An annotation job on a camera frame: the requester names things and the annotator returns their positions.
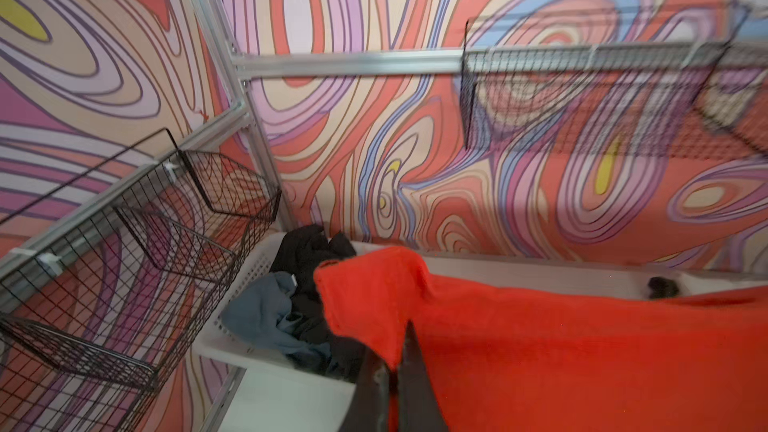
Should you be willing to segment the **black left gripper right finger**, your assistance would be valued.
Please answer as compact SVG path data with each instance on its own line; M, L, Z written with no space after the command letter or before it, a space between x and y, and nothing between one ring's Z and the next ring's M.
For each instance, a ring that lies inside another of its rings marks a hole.
M402 359L397 369L398 430L449 430L430 381L412 323L406 326Z

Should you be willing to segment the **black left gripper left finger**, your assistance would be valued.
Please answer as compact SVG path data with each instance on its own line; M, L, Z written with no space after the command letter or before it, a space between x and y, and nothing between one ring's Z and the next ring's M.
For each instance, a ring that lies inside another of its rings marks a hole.
M386 432L390 429L391 374L387 364L367 350L351 402L339 432Z

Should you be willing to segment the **red t-shirt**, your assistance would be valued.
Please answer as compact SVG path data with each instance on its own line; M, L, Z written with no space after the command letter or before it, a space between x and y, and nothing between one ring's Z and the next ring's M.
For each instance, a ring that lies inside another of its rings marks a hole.
M430 273L381 249L314 275L331 331L390 367L413 327L453 431L763 431L767 291L654 301Z

